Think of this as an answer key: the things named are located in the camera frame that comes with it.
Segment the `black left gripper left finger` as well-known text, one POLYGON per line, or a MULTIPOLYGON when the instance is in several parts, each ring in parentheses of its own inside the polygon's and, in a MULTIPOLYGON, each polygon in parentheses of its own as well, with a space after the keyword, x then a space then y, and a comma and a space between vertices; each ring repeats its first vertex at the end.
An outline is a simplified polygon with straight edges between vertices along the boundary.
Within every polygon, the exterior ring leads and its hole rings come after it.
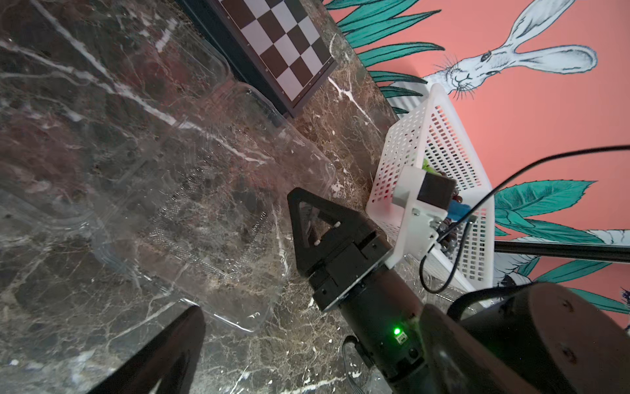
POLYGON ((206 324, 198 306, 188 308, 92 393, 188 393, 200 359, 206 324))

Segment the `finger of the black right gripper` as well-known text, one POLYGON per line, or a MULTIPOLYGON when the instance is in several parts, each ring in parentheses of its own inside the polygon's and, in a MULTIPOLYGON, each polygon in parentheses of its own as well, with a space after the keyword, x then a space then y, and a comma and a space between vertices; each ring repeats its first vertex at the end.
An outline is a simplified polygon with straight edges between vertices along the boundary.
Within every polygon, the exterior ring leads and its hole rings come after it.
POLYGON ((374 226, 358 211, 338 205, 308 190, 287 195, 296 267, 310 277, 346 246, 362 250, 374 239, 374 226))

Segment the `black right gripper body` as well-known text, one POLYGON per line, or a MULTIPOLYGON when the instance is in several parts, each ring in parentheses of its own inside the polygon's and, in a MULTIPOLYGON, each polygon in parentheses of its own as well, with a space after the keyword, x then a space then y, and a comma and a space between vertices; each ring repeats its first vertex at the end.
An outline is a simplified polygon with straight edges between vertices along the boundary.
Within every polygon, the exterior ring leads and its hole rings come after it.
POLYGON ((360 242, 346 241, 308 276, 313 300, 321 312, 341 308, 364 284, 370 274, 384 264, 393 249, 377 231, 360 242))

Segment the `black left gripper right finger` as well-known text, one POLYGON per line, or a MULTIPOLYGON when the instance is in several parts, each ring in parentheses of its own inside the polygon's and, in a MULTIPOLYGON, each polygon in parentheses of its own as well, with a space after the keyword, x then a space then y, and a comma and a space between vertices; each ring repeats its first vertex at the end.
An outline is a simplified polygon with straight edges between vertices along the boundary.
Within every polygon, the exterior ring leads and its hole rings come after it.
POLYGON ((423 308, 419 332, 438 393, 538 392, 435 306, 423 308))

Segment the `clear plastic clamshell container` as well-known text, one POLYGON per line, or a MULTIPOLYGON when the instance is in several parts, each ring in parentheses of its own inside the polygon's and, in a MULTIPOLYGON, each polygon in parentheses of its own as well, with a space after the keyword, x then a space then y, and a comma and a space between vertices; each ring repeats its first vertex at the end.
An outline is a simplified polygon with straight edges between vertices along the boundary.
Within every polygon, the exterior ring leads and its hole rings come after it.
POLYGON ((334 173, 174 1, 2 2, 2 209, 137 286, 258 331, 334 173))

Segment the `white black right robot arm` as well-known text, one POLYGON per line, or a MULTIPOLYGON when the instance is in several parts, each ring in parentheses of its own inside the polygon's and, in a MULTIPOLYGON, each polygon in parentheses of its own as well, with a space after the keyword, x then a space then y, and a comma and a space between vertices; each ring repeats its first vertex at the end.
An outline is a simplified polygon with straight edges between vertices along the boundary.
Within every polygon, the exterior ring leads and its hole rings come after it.
POLYGON ((446 311, 385 266, 390 245, 361 213, 307 190, 287 197, 296 265, 323 312, 395 393, 626 393, 629 336, 554 283, 493 287, 446 311))

